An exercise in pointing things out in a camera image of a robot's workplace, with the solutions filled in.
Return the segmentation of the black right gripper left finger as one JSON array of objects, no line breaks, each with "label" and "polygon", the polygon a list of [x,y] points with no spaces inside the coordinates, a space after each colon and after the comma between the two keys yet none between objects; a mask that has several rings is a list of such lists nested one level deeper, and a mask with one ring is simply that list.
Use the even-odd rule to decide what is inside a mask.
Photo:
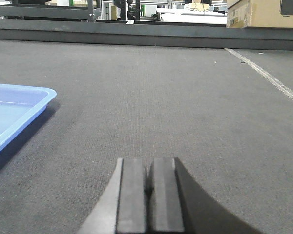
[{"label": "black right gripper left finger", "polygon": [[103,194],[79,234],[145,234],[146,170],[141,159],[117,159]]}]

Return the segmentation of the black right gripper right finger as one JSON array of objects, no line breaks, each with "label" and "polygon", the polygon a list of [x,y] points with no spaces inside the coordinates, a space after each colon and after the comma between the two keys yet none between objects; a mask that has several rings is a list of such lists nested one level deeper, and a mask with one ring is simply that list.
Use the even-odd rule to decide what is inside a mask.
[{"label": "black right gripper right finger", "polygon": [[149,171],[152,234],[258,234],[215,201],[178,158],[155,158]]}]

